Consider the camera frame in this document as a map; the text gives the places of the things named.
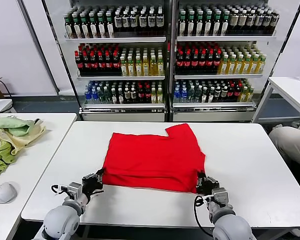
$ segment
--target white desk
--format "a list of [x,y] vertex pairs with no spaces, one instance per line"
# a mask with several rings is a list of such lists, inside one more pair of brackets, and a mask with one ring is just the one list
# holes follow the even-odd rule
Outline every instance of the white desk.
[[9,182],[16,187],[18,196],[9,204],[0,204],[0,240],[11,239],[20,221],[20,214],[38,180],[54,156],[72,123],[75,113],[2,113],[23,120],[43,121],[46,132],[16,155],[16,162],[0,175],[0,184]]
[[[51,191],[52,185],[81,183],[83,176],[99,170],[113,132],[166,136],[165,128],[177,124],[75,122],[21,217],[29,221],[42,221],[47,212],[61,205],[66,197],[55,195]],[[207,175],[217,179],[228,190],[229,203],[237,215],[244,217],[253,228],[300,227],[300,187],[259,124],[189,125],[206,154]],[[175,150],[182,151],[182,142]],[[144,154],[156,157],[146,147]],[[87,205],[81,223],[193,228],[197,227],[194,198],[191,193],[105,185],[104,193],[93,197]],[[213,226],[205,206],[198,209],[198,218],[202,226]]]
[[300,113],[300,81],[293,77],[270,77],[264,95],[252,118],[253,123],[257,123],[262,110],[271,96],[273,90],[280,94]]

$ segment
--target green towel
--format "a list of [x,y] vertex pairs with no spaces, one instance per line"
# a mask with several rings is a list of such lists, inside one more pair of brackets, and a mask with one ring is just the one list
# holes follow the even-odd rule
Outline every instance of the green towel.
[[6,129],[14,136],[20,137],[28,134],[34,127],[35,121],[21,120],[14,117],[0,117],[0,129]]

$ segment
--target white mouse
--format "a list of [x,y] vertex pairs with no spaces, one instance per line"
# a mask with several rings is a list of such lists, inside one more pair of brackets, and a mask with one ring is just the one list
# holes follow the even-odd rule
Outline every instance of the white mouse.
[[7,204],[17,196],[17,190],[8,182],[0,185],[0,204]]

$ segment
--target black cable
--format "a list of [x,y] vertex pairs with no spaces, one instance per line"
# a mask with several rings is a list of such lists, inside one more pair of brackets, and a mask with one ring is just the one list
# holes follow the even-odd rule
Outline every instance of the black cable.
[[214,236],[210,233],[208,233],[206,230],[204,230],[204,228],[201,226],[199,220],[198,220],[198,216],[197,216],[197,207],[200,207],[204,204],[204,199],[202,196],[197,195],[194,199],[194,203],[193,203],[193,211],[194,211],[194,217],[195,217],[195,221],[196,224],[198,224],[199,228],[205,233],[207,234],[209,237],[213,238]]

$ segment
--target red t-shirt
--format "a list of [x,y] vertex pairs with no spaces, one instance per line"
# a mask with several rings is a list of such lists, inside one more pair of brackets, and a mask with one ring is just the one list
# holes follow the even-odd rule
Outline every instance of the red t-shirt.
[[104,160],[107,185],[196,193],[205,155],[188,124],[165,130],[168,136],[113,133]]

